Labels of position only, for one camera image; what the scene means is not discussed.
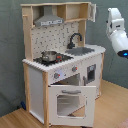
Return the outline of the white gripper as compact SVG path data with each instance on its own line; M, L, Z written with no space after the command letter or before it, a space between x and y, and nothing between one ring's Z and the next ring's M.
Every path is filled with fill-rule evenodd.
M109 8L108 13L106 33L110 36L115 30L124 29L124 18L117 8Z

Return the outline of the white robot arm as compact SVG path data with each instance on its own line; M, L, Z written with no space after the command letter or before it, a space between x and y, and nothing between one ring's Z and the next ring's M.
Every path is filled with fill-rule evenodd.
M125 20L117 8L108 9L106 34L112 43L115 53L128 59L128 36L125 32Z

